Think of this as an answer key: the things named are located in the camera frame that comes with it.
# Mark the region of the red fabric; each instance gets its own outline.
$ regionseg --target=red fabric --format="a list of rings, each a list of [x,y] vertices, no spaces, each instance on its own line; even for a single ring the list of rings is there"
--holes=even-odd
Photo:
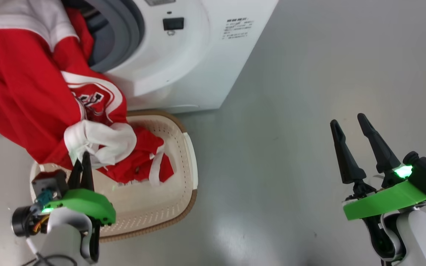
[[[114,100],[112,91],[94,84],[69,89],[68,86],[76,84],[67,84],[61,71],[109,80],[87,64],[93,38],[82,15],[69,8],[66,12],[80,41],[65,37],[53,52],[47,41],[32,31],[0,28],[0,133],[24,147],[38,163],[56,163],[71,169],[64,132],[83,119],[81,108],[86,112],[85,119],[107,126],[127,120],[122,93],[120,105],[107,114],[106,107]],[[96,94],[102,95],[102,99],[93,103]],[[163,144],[161,138],[143,128],[135,128],[135,132],[139,134],[137,145],[129,157],[101,169],[117,182],[148,178],[152,163],[148,153],[155,153]],[[167,156],[161,168],[161,181],[173,174]]]
[[[156,154],[157,148],[164,145],[164,140],[162,140],[162,138],[156,137],[145,128],[134,128],[134,132],[137,137],[135,153],[132,153],[128,158],[117,163],[115,166],[106,166],[105,169],[99,169],[100,172],[108,175],[112,179],[114,179],[114,177],[121,177],[117,178],[117,181],[121,183],[127,183],[133,179],[137,181],[147,179],[152,165],[150,155],[151,153]],[[163,155],[159,172],[160,181],[165,182],[173,174],[174,171],[170,164],[169,157]]]

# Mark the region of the jersey logo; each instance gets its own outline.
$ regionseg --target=jersey logo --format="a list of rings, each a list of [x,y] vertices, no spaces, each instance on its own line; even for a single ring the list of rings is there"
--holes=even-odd
[[[104,97],[103,94],[101,94],[99,92],[95,92],[94,94],[91,94],[91,95],[82,94],[78,97],[78,99],[80,99],[81,103],[83,103],[84,106],[90,107],[92,105],[95,105],[95,104],[101,102],[103,97]]]

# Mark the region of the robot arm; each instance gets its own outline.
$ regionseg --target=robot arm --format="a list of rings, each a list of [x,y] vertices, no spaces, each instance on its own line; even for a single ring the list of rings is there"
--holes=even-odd
[[[363,113],[358,114],[358,121],[384,180],[379,190],[363,182],[364,170],[351,155],[338,122],[331,121],[342,182],[354,183],[354,194],[343,205],[345,215],[348,220],[362,219],[366,224],[382,265],[426,266],[426,213],[419,210],[426,205],[426,157],[419,158],[413,151],[401,166]]]
[[[69,179],[57,170],[40,173],[32,181],[37,195],[33,205],[19,207],[12,229],[37,257],[26,265],[87,266],[98,261],[100,227],[116,221],[116,211],[104,195],[94,192],[89,154],[77,161]],[[46,233],[38,251],[30,236]]]

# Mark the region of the gray floor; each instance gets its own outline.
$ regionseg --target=gray floor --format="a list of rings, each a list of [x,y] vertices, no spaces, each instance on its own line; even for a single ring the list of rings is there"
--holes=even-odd
[[[348,222],[329,132],[338,119],[374,186],[356,115],[399,158],[426,155],[426,1],[283,0],[220,110],[181,115],[198,199],[179,224],[101,245],[100,265],[380,265]],[[9,218],[31,159],[0,138],[0,265],[30,259]]]

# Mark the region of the white cloth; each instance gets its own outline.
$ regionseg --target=white cloth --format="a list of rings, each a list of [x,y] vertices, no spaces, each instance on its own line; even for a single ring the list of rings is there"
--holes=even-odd
[[[88,151],[91,167],[100,168],[115,165],[128,157],[136,146],[137,138],[126,123],[114,123],[109,127],[82,120],[65,130],[64,141],[73,164],[77,159],[81,162],[83,153]]]

